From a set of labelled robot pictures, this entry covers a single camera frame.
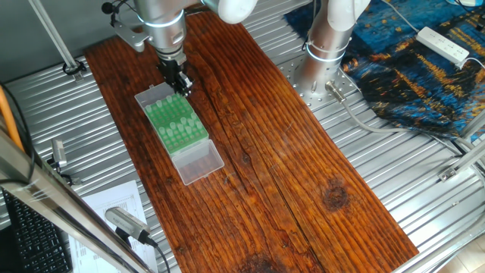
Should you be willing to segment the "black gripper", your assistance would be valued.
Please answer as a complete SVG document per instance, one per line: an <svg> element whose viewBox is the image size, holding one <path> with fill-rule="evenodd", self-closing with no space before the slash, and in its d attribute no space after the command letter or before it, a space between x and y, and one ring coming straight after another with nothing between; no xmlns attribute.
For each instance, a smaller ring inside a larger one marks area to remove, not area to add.
<svg viewBox="0 0 485 273"><path fill-rule="evenodd" d="M175 93L184 97L192 93L193 81L185 74L185 55L177 55L174 58L160 58L158 69L163 75L165 82L174 90Z"/></svg>

